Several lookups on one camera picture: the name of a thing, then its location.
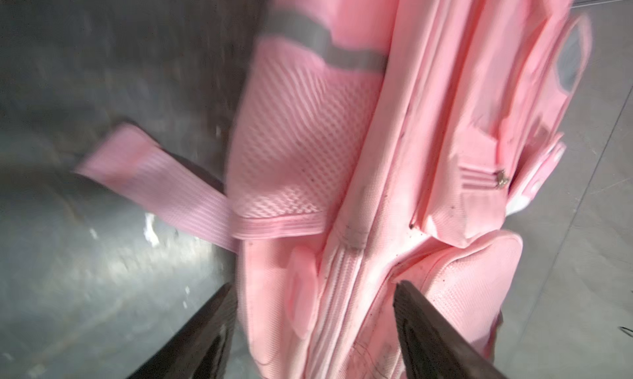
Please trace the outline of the pink student backpack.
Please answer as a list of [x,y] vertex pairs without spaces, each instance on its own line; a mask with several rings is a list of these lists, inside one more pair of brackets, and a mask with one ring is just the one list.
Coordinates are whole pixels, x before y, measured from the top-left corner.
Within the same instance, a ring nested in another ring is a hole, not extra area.
[[237,254],[262,378],[405,377],[403,281],[489,358],[504,221],[556,169],[591,51],[573,2],[270,0],[223,191],[133,125],[77,172]]

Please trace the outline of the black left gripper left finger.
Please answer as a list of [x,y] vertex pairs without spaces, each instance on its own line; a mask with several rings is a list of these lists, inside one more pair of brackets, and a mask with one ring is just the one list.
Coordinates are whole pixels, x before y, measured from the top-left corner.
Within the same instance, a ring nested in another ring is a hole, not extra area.
[[231,283],[217,293],[131,378],[222,378],[237,320]]

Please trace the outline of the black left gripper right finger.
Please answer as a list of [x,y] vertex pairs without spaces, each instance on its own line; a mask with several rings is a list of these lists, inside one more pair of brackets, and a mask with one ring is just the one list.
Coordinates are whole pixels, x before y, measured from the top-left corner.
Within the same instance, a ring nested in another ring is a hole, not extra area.
[[408,379],[504,377],[411,282],[397,284],[393,308]]

